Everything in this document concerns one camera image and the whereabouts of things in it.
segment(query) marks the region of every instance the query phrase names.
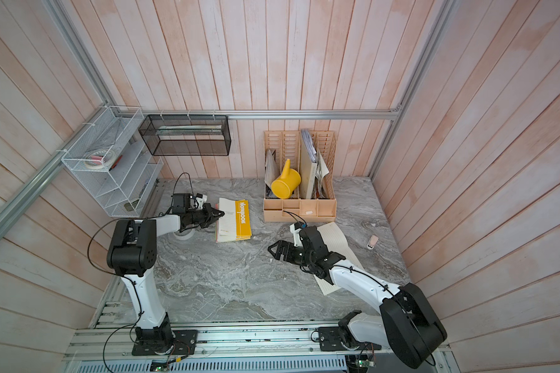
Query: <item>black mesh basket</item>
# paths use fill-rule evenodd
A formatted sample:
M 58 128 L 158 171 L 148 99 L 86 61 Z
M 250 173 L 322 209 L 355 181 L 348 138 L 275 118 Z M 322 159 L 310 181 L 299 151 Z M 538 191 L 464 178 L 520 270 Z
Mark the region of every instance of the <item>black mesh basket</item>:
M 224 115 L 152 114 L 139 126 L 152 155 L 228 155 L 231 132 Z

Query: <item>pink wooden wall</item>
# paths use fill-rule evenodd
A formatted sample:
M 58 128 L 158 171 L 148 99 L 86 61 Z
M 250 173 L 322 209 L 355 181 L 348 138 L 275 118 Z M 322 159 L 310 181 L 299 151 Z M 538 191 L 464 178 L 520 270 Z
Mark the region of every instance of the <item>pink wooden wall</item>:
M 560 372 L 560 0 L 461 2 L 374 186 L 461 371 Z
M 443 0 L 63 0 L 116 103 L 149 110 L 394 108 Z M 231 121 L 228 157 L 162 175 L 262 177 L 263 132 L 338 131 L 334 175 L 368 175 L 384 121 Z
M 0 207 L 100 104 L 42 0 L 0 1 Z M 110 276 L 86 249 L 108 220 L 62 171 L 0 241 L 0 370 L 52 371 L 88 326 Z

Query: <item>white robotic arm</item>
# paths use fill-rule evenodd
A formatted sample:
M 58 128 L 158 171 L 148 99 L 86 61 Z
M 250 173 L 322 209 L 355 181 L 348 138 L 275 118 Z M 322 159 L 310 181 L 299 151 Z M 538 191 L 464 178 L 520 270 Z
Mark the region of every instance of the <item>white robotic arm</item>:
M 329 251 L 315 227 L 295 223 L 291 232 L 294 244 L 278 241 L 268 247 L 275 259 L 299 265 L 302 271 L 350 291 L 381 314 L 353 311 L 345 316 L 338 334 L 346 347 L 369 342 L 390 346 L 405 364 L 417 368 L 446 340 L 443 325 L 417 286 L 400 287 L 358 268 Z
M 157 237 L 201 226 L 206 228 L 224 215 L 204 203 L 207 196 L 177 193 L 171 214 L 146 220 L 122 219 L 116 223 L 107 264 L 127 286 L 138 315 L 134 355 L 167 354 L 177 344 L 168 315 L 162 307 L 153 279 Z M 179 351 L 189 344 L 180 341 Z

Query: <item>small eraser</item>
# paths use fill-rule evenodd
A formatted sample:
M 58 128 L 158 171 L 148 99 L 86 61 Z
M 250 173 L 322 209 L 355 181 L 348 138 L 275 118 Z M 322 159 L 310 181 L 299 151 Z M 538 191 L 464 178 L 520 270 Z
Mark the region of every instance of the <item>small eraser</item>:
M 367 248 L 369 250 L 373 249 L 373 247 L 376 245 L 378 240 L 379 240 L 379 238 L 377 236 L 371 236 L 371 238 L 369 239 L 369 242 L 367 243 Z

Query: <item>gray marble surface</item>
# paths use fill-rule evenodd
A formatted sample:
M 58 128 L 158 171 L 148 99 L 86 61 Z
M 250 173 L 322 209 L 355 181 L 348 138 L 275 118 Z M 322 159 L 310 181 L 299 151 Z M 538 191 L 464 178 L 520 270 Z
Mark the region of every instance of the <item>gray marble surface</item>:
M 173 185 L 173 180 L 164 181 L 157 212 L 170 205 Z M 158 237 L 154 274 L 172 322 L 321 320 L 338 319 L 354 309 L 376 312 L 343 289 L 324 296 L 313 275 L 301 272 L 296 265 L 270 260 L 268 245 L 279 239 L 292 241 L 292 236 L 288 223 L 264 223 L 263 179 L 200 179 L 193 180 L 193 188 L 195 193 L 206 194 L 212 205 L 220 197 L 247 199 L 253 237 L 216 243 L 214 225 L 197 229 L 184 241 L 174 233 Z M 335 178 L 334 190 L 338 200 L 336 224 L 364 268 L 389 282 L 409 282 L 369 178 Z M 190 192 L 188 180 L 180 180 L 176 192 Z M 379 242 L 373 250 L 367 250 L 371 235 L 378 236 Z M 135 318 L 130 307 L 119 315 L 129 322 Z

